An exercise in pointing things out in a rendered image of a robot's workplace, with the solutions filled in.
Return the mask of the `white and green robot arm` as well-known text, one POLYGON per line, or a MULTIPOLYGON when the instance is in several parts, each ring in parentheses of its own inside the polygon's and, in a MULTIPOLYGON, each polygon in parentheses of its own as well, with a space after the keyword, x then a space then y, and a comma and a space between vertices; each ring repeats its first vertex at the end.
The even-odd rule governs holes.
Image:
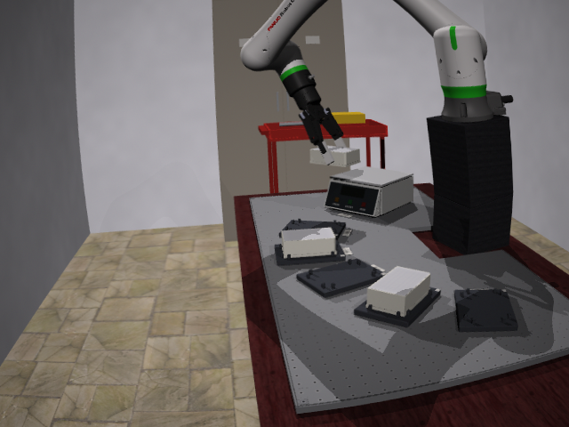
MULTIPOLYGON (((299 46, 290 39, 326 1, 284 0, 242 47, 243 64, 253 71, 275 70, 290 97, 308 86, 316 87, 315 75, 310 74, 299 46)), ((503 106, 513 102, 513 97, 486 91, 487 45, 481 33, 438 0, 393 1, 434 38, 445 97, 442 119, 479 122, 506 115, 503 106)))

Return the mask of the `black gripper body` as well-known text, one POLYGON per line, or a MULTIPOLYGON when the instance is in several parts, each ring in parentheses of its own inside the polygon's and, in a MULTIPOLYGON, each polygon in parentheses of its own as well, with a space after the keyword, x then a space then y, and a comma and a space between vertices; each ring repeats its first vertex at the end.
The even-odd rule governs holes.
POLYGON ((299 90, 297 93, 293 95, 293 98, 300 110, 303 111, 307 110, 311 118, 311 121, 316 119, 314 113, 315 108, 324 109, 320 104, 321 98, 315 86, 308 86, 306 88, 299 90))

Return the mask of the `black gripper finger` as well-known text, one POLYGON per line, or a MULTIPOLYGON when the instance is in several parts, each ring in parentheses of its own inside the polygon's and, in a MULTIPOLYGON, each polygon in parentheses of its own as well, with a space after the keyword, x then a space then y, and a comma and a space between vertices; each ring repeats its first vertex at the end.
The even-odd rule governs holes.
POLYGON ((318 146, 326 164, 329 165, 330 163, 332 163, 335 160, 334 160, 333 155, 332 155, 331 151, 329 150, 326 142, 324 141, 322 131, 321 131, 321 127, 319 124, 320 118, 318 115, 318 109, 314 109, 314 113, 315 113, 316 119, 313 121, 311 121, 311 118, 310 118, 307 110, 304 110, 303 112, 301 112, 299 114, 299 118, 301 119, 302 123, 304 124, 304 127, 305 127, 307 134, 309 136, 310 142, 313 143, 315 146, 316 145, 318 146))
POLYGON ((331 110, 329 108, 327 109, 319 108, 318 110, 324 116, 324 119, 319 121, 319 124, 321 124, 325 128, 325 130, 333 137, 337 147, 346 148, 346 145, 343 139, 341 138, 343 136, 343 131, 339 127, 335 118, 333 117, 331 110))

